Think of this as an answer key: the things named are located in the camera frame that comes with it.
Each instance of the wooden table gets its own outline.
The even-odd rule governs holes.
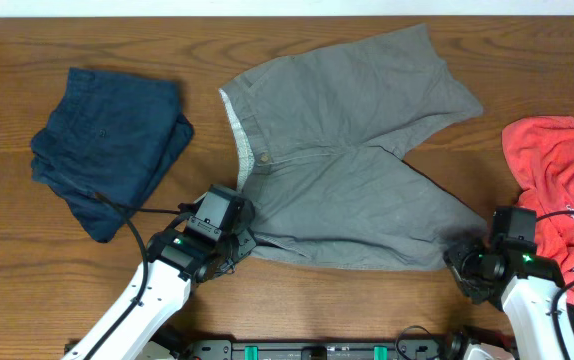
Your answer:
[[[31,137],[71,66],[171,79],[196,135],[147,206],[174,208],[211,183],[235,186],[237,158],[217,89],[277,56],[427,22],[438,53],[485,115],[405,160],[489,219],[518,188],[500,133],[529,115],[574,115],[574,18],[0,19],[0,359],[54,359],[114,302],[140,261],[123,228],[92,241],[65,202],[31,181]],[[144,237],[169,219],[138,214]],[[389,339],[407,325],[510,331],[462,297],[447,271],[353,272],[246,260],[200,287],[172,323],[237,339]]]

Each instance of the gray garment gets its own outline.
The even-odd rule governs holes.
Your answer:
[[[343,269],[433,270],[483,219],[401,159],[482,113],[424,25],[246,71],[221,89],[254,202],[253,255]]]

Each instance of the navy folded shirt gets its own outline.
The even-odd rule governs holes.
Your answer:
[[[31,141],[32,178],[107,242],[123,221],[94,193],[140,207],[192,135],[173,82],[72,68],[65,96]]]

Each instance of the wrinkled fabric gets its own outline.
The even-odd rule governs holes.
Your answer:
[[[433,270],[482,218],[402,158],[482,113],[425,26],[285,56],[221,89],[256,206],[253,255],[343,269]]]
[[[516,121],[503,130],[503,151],[523,189],[518,206],[538,216],[574,210],[574,118],[541,116]],[[565,282],[574,281],[574,215],[536,224],[537,254],[560,265]],[[574,305],[574,287],[567,291]]]
[[[94,194],[140,207],[192,135],[173,82],[72,68],[62,101],[31,141],[32,179],[107,242],[123,221]]]

